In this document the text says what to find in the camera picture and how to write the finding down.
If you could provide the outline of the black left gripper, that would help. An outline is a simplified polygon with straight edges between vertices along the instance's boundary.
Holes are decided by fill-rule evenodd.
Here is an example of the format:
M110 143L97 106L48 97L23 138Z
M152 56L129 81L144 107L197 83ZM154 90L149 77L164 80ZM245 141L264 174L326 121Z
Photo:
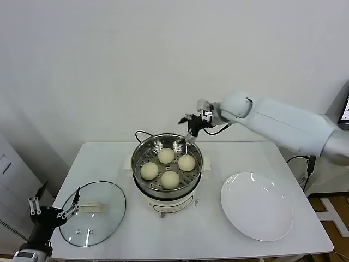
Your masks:
M80 208L80 187L76 190L70 206L66 209L55 207L40 208L39 201L44 194L47 184L48 182L46 181L38 189L34 197L28 198L31 221L34 223L34 228L28 239L28 243L32 246L48 245L54 230L64 225L67 219L70 219Z

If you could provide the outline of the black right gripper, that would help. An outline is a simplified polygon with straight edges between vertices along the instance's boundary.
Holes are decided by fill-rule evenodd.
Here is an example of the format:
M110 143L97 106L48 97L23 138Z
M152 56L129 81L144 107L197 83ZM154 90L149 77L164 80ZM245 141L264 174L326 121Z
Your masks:
M185 136L185 142L187 144L193 144L199 132L205 128L212 128L213 126L202 118L201 115L185 114L178 124L184 124L188 122L188 133Z

